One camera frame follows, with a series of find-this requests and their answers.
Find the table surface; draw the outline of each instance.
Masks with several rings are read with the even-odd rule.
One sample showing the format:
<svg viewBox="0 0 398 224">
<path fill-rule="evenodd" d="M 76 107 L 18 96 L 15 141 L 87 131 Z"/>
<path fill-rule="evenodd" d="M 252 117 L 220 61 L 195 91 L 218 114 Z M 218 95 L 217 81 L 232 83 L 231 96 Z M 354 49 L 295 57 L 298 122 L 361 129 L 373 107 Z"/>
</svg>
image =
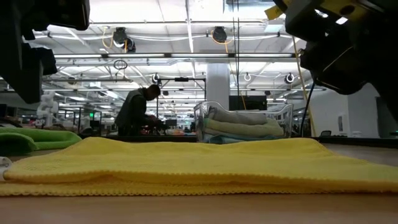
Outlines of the table surface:
<svg viewBox="0 0 398 224">
<path fill-rule="evenodd" d="M 398 166 L 397 149 L 325 146 L 345 156 Z M 0 217 L 2 223 L 398 223 L 398 195 L 4 197 Z"/>
</svg>

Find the yellow towel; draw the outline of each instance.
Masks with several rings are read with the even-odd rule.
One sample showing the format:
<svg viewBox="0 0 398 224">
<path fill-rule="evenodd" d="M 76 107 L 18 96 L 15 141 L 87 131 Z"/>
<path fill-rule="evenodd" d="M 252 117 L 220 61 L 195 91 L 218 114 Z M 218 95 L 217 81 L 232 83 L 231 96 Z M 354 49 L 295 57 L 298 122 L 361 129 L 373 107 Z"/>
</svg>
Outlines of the yellow towel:
<svg viewBox="0 0 398 224">
<path fill-rule="evenodd" d="M 398 192 L 398 168 L 336 155 L 311 139 L 130 144 L 88 138 L 17 161 L 0 195 Z"/>
</svg>

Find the pillar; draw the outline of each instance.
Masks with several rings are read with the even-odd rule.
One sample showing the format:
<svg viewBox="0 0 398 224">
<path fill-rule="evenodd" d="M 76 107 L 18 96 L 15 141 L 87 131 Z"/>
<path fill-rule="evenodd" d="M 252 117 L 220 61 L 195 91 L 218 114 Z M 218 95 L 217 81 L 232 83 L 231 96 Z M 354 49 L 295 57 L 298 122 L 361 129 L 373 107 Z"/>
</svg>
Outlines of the pillar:
<svg viewBox="0 0 398 224">
<path fill-rule="evenodd" d="M 227 63 L 209 63 L 206 77 L 206 100 L 217 101 L 229 110 L 229 66 Z"/>
</svg>

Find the man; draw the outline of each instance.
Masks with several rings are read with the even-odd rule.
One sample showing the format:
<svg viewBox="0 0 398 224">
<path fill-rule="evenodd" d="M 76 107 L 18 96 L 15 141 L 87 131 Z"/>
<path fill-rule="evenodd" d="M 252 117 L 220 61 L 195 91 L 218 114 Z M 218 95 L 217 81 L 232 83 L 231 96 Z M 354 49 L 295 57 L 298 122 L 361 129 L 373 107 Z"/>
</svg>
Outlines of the man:
<svg viewBox="0 0 398 224">
<path fill-rule="evenodd" d="M 151 85 L 130 91 L 115 120 L 119 136 L 138 135 L 141 126 L 154 125 L 156 121 L 145 115 L 147 101 L 156 99 L 160 95 L 160 88 Z"/>
</svg>

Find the clear plastic bin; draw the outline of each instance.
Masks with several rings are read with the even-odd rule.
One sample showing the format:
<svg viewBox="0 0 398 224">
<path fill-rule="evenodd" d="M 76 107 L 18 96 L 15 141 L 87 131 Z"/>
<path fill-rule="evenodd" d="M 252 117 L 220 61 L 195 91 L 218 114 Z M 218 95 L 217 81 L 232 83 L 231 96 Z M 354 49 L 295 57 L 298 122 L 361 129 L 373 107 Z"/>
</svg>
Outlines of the clear plastic bin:
<svg viewBox="0 0 398 224">
<path fill-rule="evenodd" d="M 194 112 L 199 142 L 226 144 L 289 138 L 292 134 L 291 104 L 279 110 L 228 111 L 215 101 L 206 101 L 196 105 Z"/>
</svg>

